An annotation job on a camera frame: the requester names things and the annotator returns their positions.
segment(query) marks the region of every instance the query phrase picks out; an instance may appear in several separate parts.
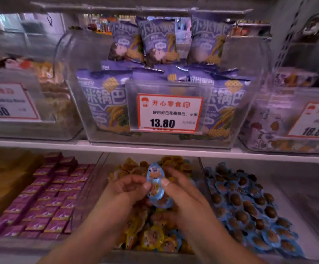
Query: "price tag holder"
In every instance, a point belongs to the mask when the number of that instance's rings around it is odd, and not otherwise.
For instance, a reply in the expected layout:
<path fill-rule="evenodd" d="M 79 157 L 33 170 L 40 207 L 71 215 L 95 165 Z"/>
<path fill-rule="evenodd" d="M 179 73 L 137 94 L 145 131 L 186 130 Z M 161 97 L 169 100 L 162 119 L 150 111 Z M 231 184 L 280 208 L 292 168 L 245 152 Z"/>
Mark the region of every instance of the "price tag holder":
<path fill-rule="evenodd" d="M 288 137 L 319 139 L 319 103 L 309 102 Z"/>
<path fill-rule="evenodd" d="M 0 121 L 41 122 L 34 102 L 19 83 L 0 83 Z"/>
<path fill-rule="evenodd" d="M 139 93 L 139 130 L 194 134 L 199 126 L 202 104 L 202 97 Z"/>

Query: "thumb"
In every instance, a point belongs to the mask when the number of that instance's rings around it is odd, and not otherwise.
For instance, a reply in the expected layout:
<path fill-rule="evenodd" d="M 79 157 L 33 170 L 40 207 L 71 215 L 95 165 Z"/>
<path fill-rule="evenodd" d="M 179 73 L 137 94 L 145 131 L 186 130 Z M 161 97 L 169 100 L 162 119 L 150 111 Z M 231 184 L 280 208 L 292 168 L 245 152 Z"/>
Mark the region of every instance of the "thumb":
<path fill-rule="evenodd" d="M 182 188 L 167 178 L 161 178 L 161 186 L 164 192 L 169 195 L 179 207 L 187 203 L 191 198 Z"/>
<path fill-rule="evenodd" d="M 135 204 L 137 201 L 143 199 L 151 189 L 151 182 L 145 182 L 142 186 L 134 191 L 127 192 L 129 201 L 131 204 Z"/>

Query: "price label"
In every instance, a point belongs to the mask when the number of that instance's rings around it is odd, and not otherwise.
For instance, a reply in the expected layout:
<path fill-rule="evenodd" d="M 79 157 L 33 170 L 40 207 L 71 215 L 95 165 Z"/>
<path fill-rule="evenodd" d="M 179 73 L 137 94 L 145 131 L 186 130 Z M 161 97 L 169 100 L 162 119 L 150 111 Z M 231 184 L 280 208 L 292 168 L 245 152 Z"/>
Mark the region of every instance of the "price label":
<path fill-rule="evenodd" d="M 319 103 L 308 103 L 288 137 L 319 139 Z"/>
<path fill-rule="evenodd" d="M 202 103 L 202 97 L 140 93 L 137 97 L 139 130 L 195 133 Z"/>
<path fill-rule="evenodd" d="M 27 90 L 18 83 L 0 83 L 0 121 L 41 122 Z"/>

